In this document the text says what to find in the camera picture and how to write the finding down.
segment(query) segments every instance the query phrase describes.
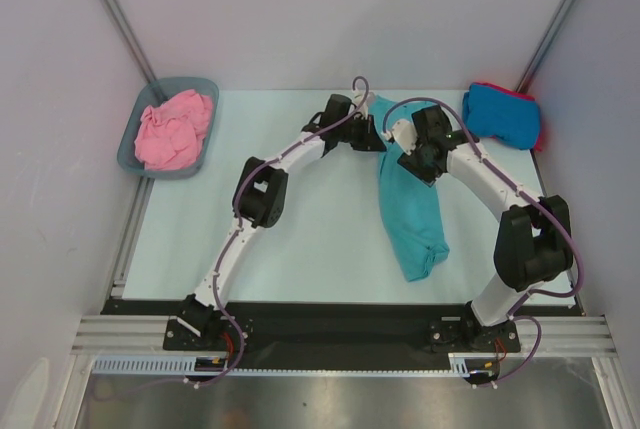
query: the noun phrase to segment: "blue cloth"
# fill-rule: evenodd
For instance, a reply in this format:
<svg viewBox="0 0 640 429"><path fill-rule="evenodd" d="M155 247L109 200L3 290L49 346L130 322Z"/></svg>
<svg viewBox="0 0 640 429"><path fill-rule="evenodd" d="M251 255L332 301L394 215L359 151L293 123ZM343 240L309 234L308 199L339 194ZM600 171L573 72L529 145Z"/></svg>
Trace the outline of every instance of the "blue cloth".
<svg viewBox="0 0 640 429"><path fill-rule="evenodd" d="M385 113L394 104L376 95L369 108L378 134L382 133ZM398 119L411 121L411 114L424 107L424 103L399 107L389 117L387 127ZM380 153L378 163L380 215L405 279L417 281L431 274L434 264L449 255L438 192L435 185L427 186L398 164L402 149L397 144L385 144L387 152Z"/></svg>
<svg viewBox="0 0 640 429"><path fill-rule="evenodd" d="M496 137L509 146L531 149L540 135L540 108L533 98L474 83L462 107L462 119L476 136Z"/></svg>

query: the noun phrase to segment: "shiny floor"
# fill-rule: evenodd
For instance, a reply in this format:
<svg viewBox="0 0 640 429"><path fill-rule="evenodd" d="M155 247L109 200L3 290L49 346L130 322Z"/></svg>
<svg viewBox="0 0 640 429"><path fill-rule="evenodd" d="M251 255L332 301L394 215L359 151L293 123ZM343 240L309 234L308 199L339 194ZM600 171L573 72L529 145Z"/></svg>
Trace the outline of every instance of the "shiny floor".
<svg viewBox="0 0 640 429"><path fill-rule="evenodd" d="M237 376L197 391L167 383L100 402L150 380L93 376L76 428L611 427L589 359L534 361L498 390L446 378Z"/></svg>

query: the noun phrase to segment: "gray basket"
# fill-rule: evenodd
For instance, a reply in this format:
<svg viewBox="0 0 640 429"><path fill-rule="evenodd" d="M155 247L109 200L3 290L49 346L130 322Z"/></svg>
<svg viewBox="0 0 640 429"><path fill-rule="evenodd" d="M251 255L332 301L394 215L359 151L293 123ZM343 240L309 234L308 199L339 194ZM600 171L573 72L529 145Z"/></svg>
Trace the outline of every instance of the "gray basket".
<svg viewBox="0 0 640 429"><path fill-rule="evenodd" d="M149 105L153 107L160 106L163 102L171 99L176 94L186 91L187 89L195 89L198 94L209 96L213 100L213 114L207 136L202 143L202 152L198 156L196 162L189 167L177 169L174 171L147 171L144 164L136 159L134 141L138 137L140 130L140 117L145 108ZM201 77L167 77L158 79L148 84L138 95L136 103L133 106L131 117L127 123L127 128L120 141L118 148L118 164L127 172L132 172L142 177L150 177L155 179L185 179L196 174L204 163L204 156L207 154L209 139L211 138L211 130L213 129L213 120L218 112L218 86L208 79Z"/></svg>

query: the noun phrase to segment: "white table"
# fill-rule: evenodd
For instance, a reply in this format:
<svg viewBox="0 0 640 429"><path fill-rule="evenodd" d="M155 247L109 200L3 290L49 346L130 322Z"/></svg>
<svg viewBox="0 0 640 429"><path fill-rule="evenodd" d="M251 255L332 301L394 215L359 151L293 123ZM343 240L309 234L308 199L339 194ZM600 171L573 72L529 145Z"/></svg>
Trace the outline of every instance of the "white table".
<svg viewBox="0 0 640 429"><path fill-rule="evenodd" d="M223 91L201 172L155 181L124 289L125 299L183 299L193 292L231 224L231 199L245 161L282 150L332 92ZM423 95L460 108L464 91L378 91L399 101ZM489 153L540 191L530 154L484 141ZM377 154L340 145L289 178L285 211L244 260L231 300L395 304L464 303L495 273L498 223L449 175L437 182L451 253L425 280L408 283L378 209ZM545 288L569 289L562 274ZM529 304L571 305L535 296Z"/></svg>

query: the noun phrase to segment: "basket containing pink cloth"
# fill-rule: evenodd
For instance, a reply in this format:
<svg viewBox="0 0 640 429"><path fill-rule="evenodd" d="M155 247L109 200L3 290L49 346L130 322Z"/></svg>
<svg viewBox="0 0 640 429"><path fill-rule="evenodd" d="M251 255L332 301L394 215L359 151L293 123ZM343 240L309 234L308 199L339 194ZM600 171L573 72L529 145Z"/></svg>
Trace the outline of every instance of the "basket containing pink cloth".
<svg viewBox="0 0 640 429"><path fill-rule="evenodd" d="M118 149L118 164L139 176L184 179L204 163L218 86L201 77L168 77L138 95Z"/></svg>

